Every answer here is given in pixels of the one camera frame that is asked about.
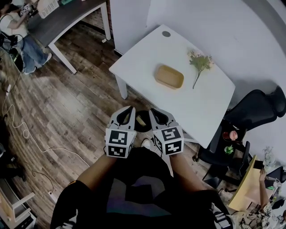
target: flower sprig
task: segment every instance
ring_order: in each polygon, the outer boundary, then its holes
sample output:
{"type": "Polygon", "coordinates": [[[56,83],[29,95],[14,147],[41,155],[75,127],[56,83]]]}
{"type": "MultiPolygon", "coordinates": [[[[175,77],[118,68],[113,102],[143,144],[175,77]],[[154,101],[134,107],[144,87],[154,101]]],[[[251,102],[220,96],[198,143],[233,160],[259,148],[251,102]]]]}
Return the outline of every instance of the flower sprig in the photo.
{"type": "Polygon", "coordinates": [[[191,65],[194,65],[196,69],[198,70],[198,76],[193,85],[193,89],[194,89],[197,83],[197,80],[201,75],[201,72],[205,69],[210,70],[211,67],[214,65],[214,62],[212,61],[212,57],[210,55],[204,56],[202,53],[198,52],[197,50],[189,51],[188,56],[190,58],[189,63],[191,65]]]}

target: wooden floor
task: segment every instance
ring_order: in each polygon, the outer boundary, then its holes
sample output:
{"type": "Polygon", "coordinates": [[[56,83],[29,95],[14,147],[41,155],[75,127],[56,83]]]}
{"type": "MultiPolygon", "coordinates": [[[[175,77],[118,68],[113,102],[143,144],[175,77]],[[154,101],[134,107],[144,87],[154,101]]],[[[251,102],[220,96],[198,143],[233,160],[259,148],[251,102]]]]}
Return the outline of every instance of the wooden floor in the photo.
{"type": "MultiPolygon", "coordinates": [[[[77,24],[56,46],[78,72],[73,75],[56,57],[52,58],[35,73],[21,75],[15,89],[8,96],[4,112],[14,104],[15,125],[25,121],[42,150],[64,147],[78,152],[91,165],[103,154],[105,128],[112,113],[128,105],[134,106],[136,110],[152,107],[130,88],[128,98],[121,98],[116,80],[108,71],[118,57],[113,52],[113,41],[103,44],[101,40],[104,38],[102,34],[77,24]]],[[[18,73],[13,65],[7,66],[6,62],[6,67],[2,65],[1,71],[6,77],[10,76],[8,82],[13,85],[18,73]]],[[[24,161],[52,180],[56,197],[87,166],[76,155],[63,150],[40,152],[31,138],[23,137],[24,127],[12,128],[12,115],[11,110],[7,120],[11,135],[10,148],[22,161],[27,175],[26,182],[20,178],[14,178],[13,182],[20,197],[30,192],[35,193],[27,204],[38,217],[38,227],[49,228],[55,206],[48,195],[52,189],[51,184],[42,175],[36,174],[33,177],[24,161]]],[[[145,134],[138,134],[135,146],[140,146],[145,137],[145,134]]],[[[202,178],[207,165],[193,163],[191,159],[198,147],[196,144],[185,145],[184,154],[202,178]]]]}

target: small plant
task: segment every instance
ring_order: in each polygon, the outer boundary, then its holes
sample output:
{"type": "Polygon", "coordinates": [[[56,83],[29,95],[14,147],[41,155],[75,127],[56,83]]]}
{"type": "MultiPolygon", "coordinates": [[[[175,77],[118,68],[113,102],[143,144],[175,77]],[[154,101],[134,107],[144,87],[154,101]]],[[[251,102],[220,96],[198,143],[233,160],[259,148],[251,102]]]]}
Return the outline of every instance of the small plant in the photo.
{"type": "Polygon", "coordinates": [[[265,149],[263,149],[264,153],[264,161],[263,164],[265,168],[271,167],[275,164],[275,157],[274,154],[272,153],[273,147],[266,146],[265,149]]]}
{"type": "Polygon", "coordinates": [[[205,69],[210,70],[211,67],[214,65],[214,63],[212,62],[212,57],[210,55],[204,56],[203,54],[199,53],[196,50],[189,51],[188,56],[190,58],[189,63],[194,65],[198,70],[198,76],[196,78],[195,83],[193,84],[193,89],[194,89],[197,80],[201,75],[201,72],[205,69]]]}
{"type": "Polygon", "coordinates": [[[226,154],[232,154],[233,153],[233,147],[231,146],[227,146],[226,148],[224,148],[224,151],[226,154]]]}

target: hand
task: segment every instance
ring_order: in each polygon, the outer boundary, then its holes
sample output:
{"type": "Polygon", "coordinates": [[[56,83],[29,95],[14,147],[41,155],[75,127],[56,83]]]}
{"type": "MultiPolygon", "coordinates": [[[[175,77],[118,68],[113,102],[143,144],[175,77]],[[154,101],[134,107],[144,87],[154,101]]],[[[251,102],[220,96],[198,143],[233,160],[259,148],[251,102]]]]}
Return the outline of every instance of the hand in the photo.
{"type": "Polygon", "coordinates": [[[263,181],[265,180],[265,177],[266,177],[266,171],[265,171],[265,169],[263,168],[263,169],[260,170],[259,181],[260,181],[260,182],[263,182],[263,181]]]}

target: sneaker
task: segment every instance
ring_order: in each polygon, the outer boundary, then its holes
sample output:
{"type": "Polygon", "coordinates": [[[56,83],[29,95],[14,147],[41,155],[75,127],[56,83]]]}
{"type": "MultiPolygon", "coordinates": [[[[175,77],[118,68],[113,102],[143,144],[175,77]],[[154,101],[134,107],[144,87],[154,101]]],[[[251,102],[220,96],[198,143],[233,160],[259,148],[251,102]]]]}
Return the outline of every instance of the sneaker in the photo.
{"type": "Polygon", "coordinates": [[[145,139],[142,144],[141,144],[141,147],[145,147],[147,149],[150,149],[151,148],[151,141],[149,139],[145,139]]]}
{"type": "Polygon", "coordinates": [[[25,168],[23,167],[23,166],[21,166],[21,165],[19,165],[19,174],[18,174],[18,176],[20,177],[20,178],[22,178],[22,180],[23,180],[23,182],[25,182],[26,180],[27,180],[27,178],[26,178],[26,175],[25,175],[25,168]]]}
{"type": "Polygon", "coordinates": [[[34,71],[36,71],[36,69],[37,69],[37,68],[35,67],[35,69],[34,69],[32,72],[25,72],[24,74],[25,74],[25,75],[29,75],[29,74],[33,73],[34,71]]]}
{"type": "Polygon", "coordinates": [[[48,62],[51,58],[52,58],[52,54],[49,53],[49,54],[48,54],[48,57],[47,57],[47,59],[46,59],[46,61],[45,61],[45,63],[48,62]]]}

